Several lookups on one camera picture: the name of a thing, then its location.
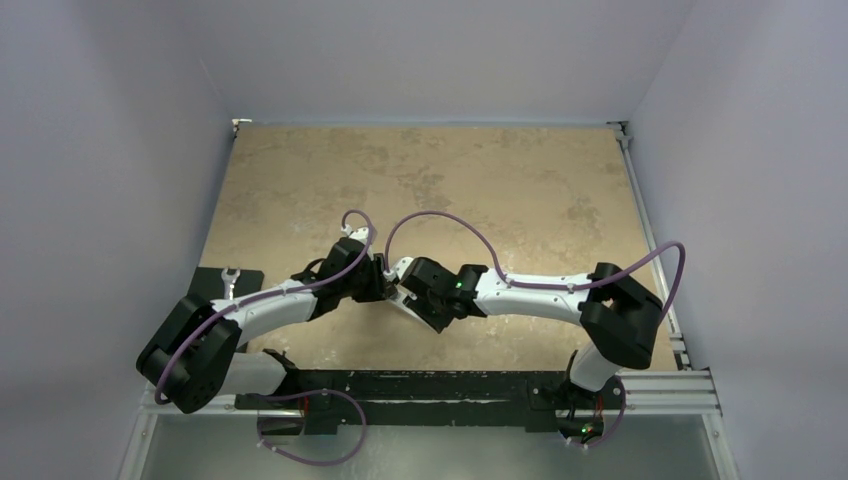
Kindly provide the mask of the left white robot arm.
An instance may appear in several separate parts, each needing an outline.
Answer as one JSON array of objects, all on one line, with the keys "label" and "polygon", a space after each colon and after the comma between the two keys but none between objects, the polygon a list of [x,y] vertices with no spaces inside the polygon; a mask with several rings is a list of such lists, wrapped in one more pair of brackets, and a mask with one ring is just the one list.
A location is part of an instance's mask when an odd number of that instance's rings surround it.
[{"label": "left white robot arm", "polygon": [[282,284],[233,299],[181,298],[136,360],[156,389],[158,404],[194,413],[219,395],[256,394],[272,408],[297,399],[295,365],[275,351],[246,354],[241,347],[278,328],[316,320],[345,299],[386,300],[387,262],[362,239],[340,238],[328,255]]}]

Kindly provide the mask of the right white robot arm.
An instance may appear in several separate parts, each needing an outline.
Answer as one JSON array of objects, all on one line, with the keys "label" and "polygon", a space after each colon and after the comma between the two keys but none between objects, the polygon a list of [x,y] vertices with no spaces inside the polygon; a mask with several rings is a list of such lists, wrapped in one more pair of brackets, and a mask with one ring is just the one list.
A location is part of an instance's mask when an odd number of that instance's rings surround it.
[{"label": "right white robot arm", "polygon": [[391,301],[436,332],[468,317],[520,315],[581,327],[589,341],[570,361],[561,381],[564,399],[584,407],[622,369],[651,366],[663,304],[620,268],[600,262],[571,276],[501,278],[486,265],[456,273],[426,257],[405,257],[391,270],[398,292]]}]

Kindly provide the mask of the white remote control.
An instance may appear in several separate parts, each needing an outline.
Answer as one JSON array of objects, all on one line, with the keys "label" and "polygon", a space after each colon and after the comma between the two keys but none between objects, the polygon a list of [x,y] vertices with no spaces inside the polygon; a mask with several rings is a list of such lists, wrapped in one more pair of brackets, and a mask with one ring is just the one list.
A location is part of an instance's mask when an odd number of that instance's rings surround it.
[{"label": "white remote control", "polygon": [[420,320],[419,315],[406,305],[406,301],[409,299],[410,297],[406,293],[396,292],[394,295],[387,299],[387,302],[395,309],[403,312],[405,315],[416,320]]}]

